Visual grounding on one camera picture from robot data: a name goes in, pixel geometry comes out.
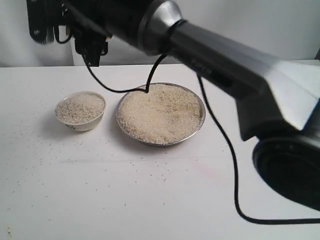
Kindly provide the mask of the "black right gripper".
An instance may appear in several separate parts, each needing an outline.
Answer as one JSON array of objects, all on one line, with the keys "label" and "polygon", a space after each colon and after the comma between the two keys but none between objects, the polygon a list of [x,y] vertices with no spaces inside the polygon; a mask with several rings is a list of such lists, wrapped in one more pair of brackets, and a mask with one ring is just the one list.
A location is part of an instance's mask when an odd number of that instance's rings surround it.
[{"label": "black right gripper", "polygon": [[75,51],[90,67],[99,67],[109,51],[107,38],[116,36],[139,50],[154,50],[149,21],[154,0],[62,0],[65,23],[74,37]]}]

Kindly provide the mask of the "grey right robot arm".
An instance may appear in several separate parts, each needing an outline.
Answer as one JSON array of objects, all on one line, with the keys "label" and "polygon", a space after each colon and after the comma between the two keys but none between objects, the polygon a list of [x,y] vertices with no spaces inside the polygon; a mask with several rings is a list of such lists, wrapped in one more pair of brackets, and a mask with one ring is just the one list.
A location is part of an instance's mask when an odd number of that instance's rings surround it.
[{"label": "grey right robot arm", "polygon": [[65,0],[71,20],[148,55],[168,55],[234,98],[256,171],[278,194],[320,208],[320,71],[196,26],[171,0]]}]

